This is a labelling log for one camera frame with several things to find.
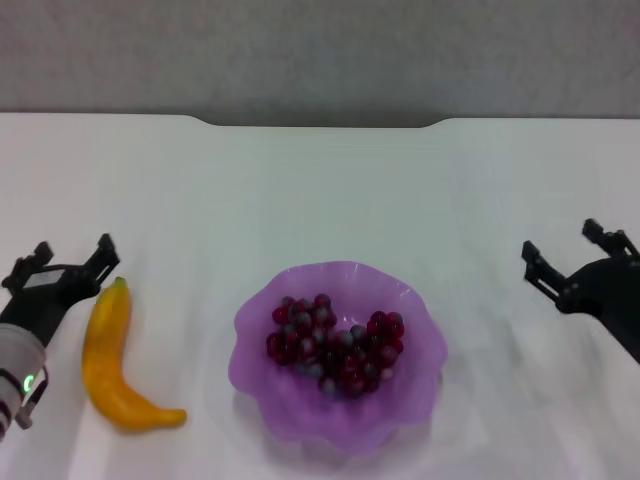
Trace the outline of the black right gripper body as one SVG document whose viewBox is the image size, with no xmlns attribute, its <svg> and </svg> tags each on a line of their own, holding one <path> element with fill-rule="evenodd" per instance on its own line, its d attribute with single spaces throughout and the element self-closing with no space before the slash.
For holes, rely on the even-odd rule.
<svg viewBox="0 0 640 480">
<path fill-rule="evenodd" d="M 638 260 L 607 258 L 583 266 L 566 279 L 558 310 L 595 318 L 639 362 Z"/>
</svg>

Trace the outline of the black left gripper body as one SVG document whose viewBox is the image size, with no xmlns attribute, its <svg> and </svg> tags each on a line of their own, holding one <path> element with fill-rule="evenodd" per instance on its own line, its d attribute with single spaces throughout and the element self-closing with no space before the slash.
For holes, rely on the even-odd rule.
<svg viewBox="0 0 640 480">
<path fill-rule="evenodd" d="M 99 293 L 99 278 L 83 266 L 55 265 L 34 272 L 16 289 L 5 282 L 3 287 L 11 298 L 1 323 L 26 330 L 47 346 L 68 310 Z"/>
</svg>

